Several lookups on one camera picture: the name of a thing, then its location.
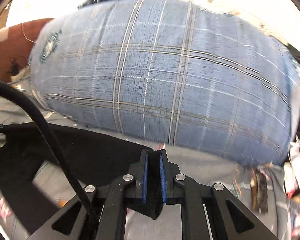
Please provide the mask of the black pants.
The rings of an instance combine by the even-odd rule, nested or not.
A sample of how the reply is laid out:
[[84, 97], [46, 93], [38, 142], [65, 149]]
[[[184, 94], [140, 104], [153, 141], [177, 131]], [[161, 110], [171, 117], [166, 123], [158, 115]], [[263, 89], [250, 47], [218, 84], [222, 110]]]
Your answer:
[[[159, 153], [137, 143], [106, 134], [51, 124], [64, 159], [78, 180], [101, 187], [128, 172], [148, 152], [147, 198], [145, 204], [128, 208], [157, 219], [163, 203], [159, 186]], [[34, 123], [4, 125], [0, 133], [6, 144], [0, 148], [0, 189], [25, 229], [33, 234], [58, 208], [34, 186], [33, 179], [44, 161], [57, 164]]]

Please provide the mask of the brown wooden headboard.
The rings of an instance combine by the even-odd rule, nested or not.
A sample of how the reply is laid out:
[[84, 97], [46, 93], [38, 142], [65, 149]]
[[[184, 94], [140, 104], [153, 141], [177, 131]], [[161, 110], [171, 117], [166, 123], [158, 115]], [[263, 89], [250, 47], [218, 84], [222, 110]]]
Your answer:
[[10, 60], [27, 66], [30, 51], [40, 31], [51, 18], [43, 18], [0, 29], [0, 81], [10, 82]]

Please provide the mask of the black hair clip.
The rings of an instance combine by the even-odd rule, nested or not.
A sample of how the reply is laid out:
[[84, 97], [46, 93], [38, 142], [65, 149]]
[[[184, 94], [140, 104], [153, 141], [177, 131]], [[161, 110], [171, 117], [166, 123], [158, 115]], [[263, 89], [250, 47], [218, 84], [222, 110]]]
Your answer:
[[253, 170], [250, 180], [251, 207], [254, 212], [268, 213], [267, 177], [258, 170]]

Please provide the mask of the grey patterned bed sheet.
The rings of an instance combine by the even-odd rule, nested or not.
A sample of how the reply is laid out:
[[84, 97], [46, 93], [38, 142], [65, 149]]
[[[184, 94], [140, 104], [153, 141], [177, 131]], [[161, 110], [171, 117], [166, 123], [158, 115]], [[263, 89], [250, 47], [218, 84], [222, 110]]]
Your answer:
[[[186, 179], [209, 186], [223, 184], [257, 216], [264, 224], [264, 229], [256, 233], [257, 238], [264, 239], [270, 231], [278, 239], [291, 239], [292, 222], [282, 165], [298, 133], [300, 87], [295, 94], [287, 94], [287, 100], [274, 116], [257, 118], [255, 106], [245, 102], [241, 110], [248, 120], [235, 124], [234, 133], [229, 133], [231, 122], [226, 112], [231, 107], [224, 94], [217, 94], [207, 103], [202, 89], [186, 86], [180, 93], [181, 113], [177, 114], [172, 101], [176, 96], [173, 84], [154, 81], [147, 103], [142, 102], [143, 83], [124, 80], [122, 84], [120, 95], [116, 95], [116, 86], [107, 76], [97, 82], [84, 78], [78, 86], [74, 86], [70, 77], [55, 80], [33, 77], [24, 92], [0, 82], [0, 97], [27, 114], [24, 124], [35, 124], [57, 161], [54, 165], [64, 172], [67, 182], [79, 196], [88, 215], [81, 238], [96, 237], [104, 230], [106, 234], [124, 239], [176, 239], [183, 235], [186, 225], [180, 221], [178, 207], [168, 207], [163, 200], [157, 219], [129, 209], [129, 204], [142, 202], [128, 200], [124, 204], [129, 209], [125, 230], [115, 227], [119, 216], [103, 222], [107, 207], [98, 207], [97, 201], [88, 203], [85, 191], [79, 188], [83, 182], [72, 175], [51, 124], [106, 134], [144, 146], [147, 142], [165, 143], [168, 161], [178, 165]], [[205, 114], [206, 105], [211, 106], [211, 115]], [[267, 177], [266, 214], [254, 212], [251, 207], [253, 170]]]

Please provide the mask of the blue plaid pillow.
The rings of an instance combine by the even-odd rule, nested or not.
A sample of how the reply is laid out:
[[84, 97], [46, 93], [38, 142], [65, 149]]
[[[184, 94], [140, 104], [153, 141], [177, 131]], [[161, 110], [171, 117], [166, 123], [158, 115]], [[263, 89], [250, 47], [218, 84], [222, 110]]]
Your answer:
[[30, 53], [45, 107], [97, 127], [281, 165], [300, 67], [276, 38], [179, 0], [114, 0], [48, 22]]

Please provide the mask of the red clutter pile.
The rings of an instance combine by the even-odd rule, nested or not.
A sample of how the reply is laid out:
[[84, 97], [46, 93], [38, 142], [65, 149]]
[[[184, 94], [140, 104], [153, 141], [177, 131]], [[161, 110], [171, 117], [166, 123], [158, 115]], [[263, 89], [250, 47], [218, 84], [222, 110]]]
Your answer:
[[290, 143], [288, 160], [284, 163], [285, 192], [290, 199], [290, 217], [292, 221], [292, 239], [300, 237], [300, 138]]

